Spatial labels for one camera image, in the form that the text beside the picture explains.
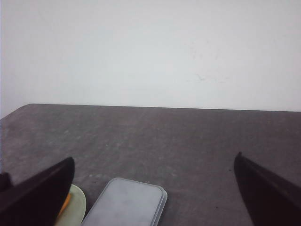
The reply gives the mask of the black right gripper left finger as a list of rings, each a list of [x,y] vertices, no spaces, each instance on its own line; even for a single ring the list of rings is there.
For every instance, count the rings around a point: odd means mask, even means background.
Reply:
[[[2,226],[53,226],[74,178],[72,157],[14,185],[0,175],[0,224]]]

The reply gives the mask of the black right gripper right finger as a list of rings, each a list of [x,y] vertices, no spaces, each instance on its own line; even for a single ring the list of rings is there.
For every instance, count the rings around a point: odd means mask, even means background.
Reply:
[[[299,226],[301,188],[239,152],[234,173],[241,197],[255,226]]]

